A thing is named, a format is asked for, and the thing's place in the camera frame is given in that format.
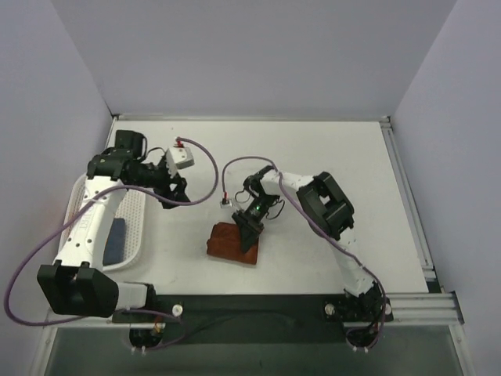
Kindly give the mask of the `brown towel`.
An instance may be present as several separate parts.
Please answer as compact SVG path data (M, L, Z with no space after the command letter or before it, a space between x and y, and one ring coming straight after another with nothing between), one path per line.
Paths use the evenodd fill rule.
M258 242L256 241L248 251L243 252L237 225L219 222L213 226L207 240L207 255L255 266L258 263Z

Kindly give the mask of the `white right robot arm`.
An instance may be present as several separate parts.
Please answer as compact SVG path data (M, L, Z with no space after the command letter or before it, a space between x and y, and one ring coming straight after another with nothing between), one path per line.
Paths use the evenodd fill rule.
M252 202L232 214L243 253L258 242L264 230L263 218L285 197L333 250L344 285L342 306L350 317L363 321L385 312L386 296L380 282L359 257L354 206L330 173L298 175L269 165L248 176L243 190Z

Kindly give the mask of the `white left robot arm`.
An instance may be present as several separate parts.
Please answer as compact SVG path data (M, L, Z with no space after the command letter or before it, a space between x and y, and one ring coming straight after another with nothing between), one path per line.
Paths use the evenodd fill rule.
M147 323L158 313L152 284L119 283L103 272L103 256L116 212L128 186L151 189L163 199L164 208L188 202L186 180L179 170L193 166L189 148L181 142L167 149L157 164L147 163L146 137L120 130L114 146L88 163L83 201L66 243L52 265L40 267L37 281L52 311L59 315L107 318L130 309Z

